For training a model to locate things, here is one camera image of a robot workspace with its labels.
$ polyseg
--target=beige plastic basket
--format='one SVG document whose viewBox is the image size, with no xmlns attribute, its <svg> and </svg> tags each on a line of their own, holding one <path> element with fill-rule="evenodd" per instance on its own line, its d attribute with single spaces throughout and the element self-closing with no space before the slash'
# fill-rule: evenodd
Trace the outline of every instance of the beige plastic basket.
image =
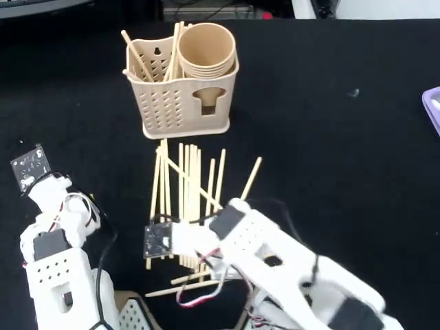
<svg viewBox="0 0 440 330">
<path fill-rule="evenodd" d="M 180 78 L 162 82 L 171 59 L 173 37 L 161 40 L 133 40 L 142 61 L 151 69 L 155 82 L 140 82 L 130 77 L 137 106 L 143 122 L 143 131 L 150 139 L 178 138 L 189 135 L 224 133 L 229 128 L 229 111 L 239 70 L 236 55 L 232 69 L 215 79 Z M 126 49 L 126 68 L 136 76 L 142 69 L 134 55 Z M 206 111 L 196 91 L 205 88 L 222 88 L 224 92 L 217 103 Z"/>
</svg>

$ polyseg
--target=purple container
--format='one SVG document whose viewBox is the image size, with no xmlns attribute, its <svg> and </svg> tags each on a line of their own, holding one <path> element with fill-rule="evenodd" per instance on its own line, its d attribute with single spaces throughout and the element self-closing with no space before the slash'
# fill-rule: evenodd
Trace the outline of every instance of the purple container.
<svg viewBox="0 0 440 330">
<path fill-rule="evenodd" d="M 424 92 L 421 99 L 432 124 L 440 135 L 440 87 Z"/>
</svg>

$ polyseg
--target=paper cup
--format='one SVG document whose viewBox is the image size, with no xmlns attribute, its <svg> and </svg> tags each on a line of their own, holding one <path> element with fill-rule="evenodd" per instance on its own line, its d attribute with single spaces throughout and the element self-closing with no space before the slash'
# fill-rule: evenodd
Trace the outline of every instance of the paper cup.
<svg viewBox="0 0 440 330">
<path fill-rule="evenodd" d="M 214 23 L 195 24 L 177 44 L 182 69 L 195 78 L 217 78 L 234 64 L 235 39 L 225 27 Z"/>
</svg>

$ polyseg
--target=dark background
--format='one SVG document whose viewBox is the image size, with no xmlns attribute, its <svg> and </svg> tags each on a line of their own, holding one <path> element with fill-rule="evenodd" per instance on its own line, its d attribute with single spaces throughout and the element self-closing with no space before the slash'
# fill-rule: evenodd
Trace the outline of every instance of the dark background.
<svg viewBox="0 0 440 330">
<path fill-rule="evenodd" d="M 157 142 L 142 135 L 121 74 L 122 26 L 133 39 L 169 36 L 172 26 L 94 15 L 78 10 L 0 28 L 2 329 L 36 328 L 19 235 L 37 213 L 20 198 L 9 165 L 35 143 L 53 169 L 98 198 L 119 230 L 105 265 L 116 289 L 143 294 L 185 274 L 175 261 L 144 269 Z M 209 159 L 227 148 L 225 203 L 262 155 L 251 197 L 285 201 L 303 239 L 381 292 L 406 329 L 437 327 L 440 143 L 421 94 L 440 85 L 440 21 L 224 25 L 241 61 L 231 128 L 172 140 L 171 157 L 178 142 L 198 144 L 206 181 Z M 287 229 L 276 210 L 267 212 Z M 94 267 L 107 238 L 103 230 L 85 246 Z M 193 310 L 180 309 L 174 296 L 146 302 L 165 329 L 221 329 L 233 326 L 244 299 L 237 282 Z"/>
</svg>

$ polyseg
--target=black circuit board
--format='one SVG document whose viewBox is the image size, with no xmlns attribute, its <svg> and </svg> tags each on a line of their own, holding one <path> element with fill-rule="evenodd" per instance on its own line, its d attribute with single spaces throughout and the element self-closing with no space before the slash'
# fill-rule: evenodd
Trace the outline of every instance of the black circuit board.
<svg viewBox="0 0 440 330">
<path fill-rule="evenodd" d="M 173 233 L 173 223 L 156 223 L 153 226 L 145 227 L 144 237 L 144 258 L 157 258 L 167 256 L 171 250 L 171 238 Z"/>
<path fill-rule="evenodd" d="M 15 179 L 22 193 L 39 177 L 50 172 L 50 165 L 40 144 L 36 148 L 11 161 Z"/>
</svg>

